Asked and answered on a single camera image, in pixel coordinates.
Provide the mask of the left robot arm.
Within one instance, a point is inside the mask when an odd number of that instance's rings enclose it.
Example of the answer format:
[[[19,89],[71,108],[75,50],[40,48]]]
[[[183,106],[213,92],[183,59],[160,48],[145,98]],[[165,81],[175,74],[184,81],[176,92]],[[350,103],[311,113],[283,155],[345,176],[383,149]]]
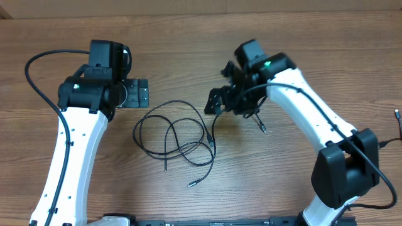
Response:
[[[92,40],[89,61],[58,88],[58,102],[44,100],[58,115],[58,135],[45,187],[30,225],[86,225],[87,196],[95,156],[116,109],[147,108],[145,79],[128,79],[128,46]]]

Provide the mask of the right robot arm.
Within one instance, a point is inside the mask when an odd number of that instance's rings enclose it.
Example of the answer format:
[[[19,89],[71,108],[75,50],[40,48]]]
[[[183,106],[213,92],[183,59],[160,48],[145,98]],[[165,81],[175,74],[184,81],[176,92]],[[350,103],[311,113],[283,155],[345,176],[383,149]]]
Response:
[[[250,117],[265,98],[277,103],[317,153],[311,177],[316,195],[295,225],[340,224],[342,212],[379,183],[377,137],[339,117],[284,53],[268,56],[257,40],[249,40],[234,54],[237,63],[228,62],[221,71],[231,84],[210,91],[205,114]]]

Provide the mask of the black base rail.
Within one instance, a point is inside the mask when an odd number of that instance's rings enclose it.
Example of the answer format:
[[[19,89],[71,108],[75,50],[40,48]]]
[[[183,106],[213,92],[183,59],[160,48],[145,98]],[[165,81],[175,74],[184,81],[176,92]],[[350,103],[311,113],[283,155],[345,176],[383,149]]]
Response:
[[[127,226],[297,226],[308,225],[302,221],[302,216],[270,217],[267,219],[242,220],[136,220],[134,215],[125,213],[106,213],[97,221],[87,223],[87,226],[96,225],[127,225]]]

